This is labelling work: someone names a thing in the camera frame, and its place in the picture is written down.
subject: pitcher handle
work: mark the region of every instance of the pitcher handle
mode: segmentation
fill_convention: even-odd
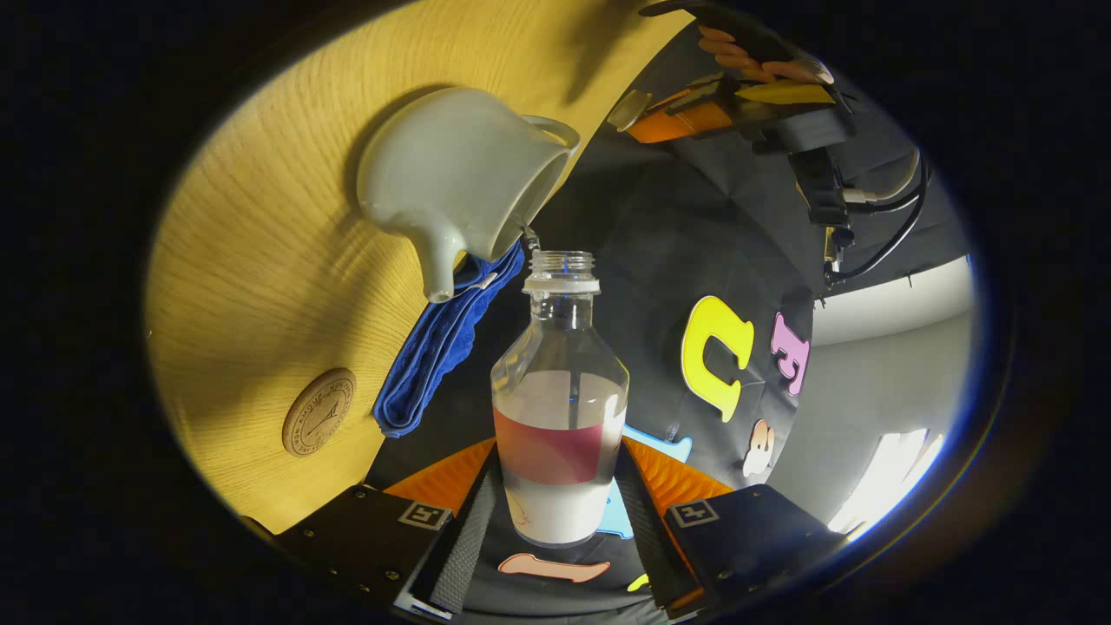
[[[562,121],[556,121],[554,119],[547,117],[536,114],[522,114],[521,117],[524,118],[524,121],[528,121],[532,125],[536,125],[541,130],[547,130],[548,132],[559,137],[559,139],[563,141],[563,144],[567,145],[568,158],[574,158],[574,154],[579,151],[579,142],[581,141],[579,133],[574,131],[574,128],[571,128]]]

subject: wood grain surface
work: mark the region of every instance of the wood grain surface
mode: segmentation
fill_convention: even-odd
[[[370,409],[426,300],[412,245],[353,201],[373,129],[458,84],[589,141],[690,21],[640,18],[645,3],[416,2],[303,58],[210,135],[166,209],[146,311],[171,425],[234,512],[280,533],[360,482],[382,443]],[[357,379],[351,411],[323,447],[293,457],[286,414],[334,367]]]

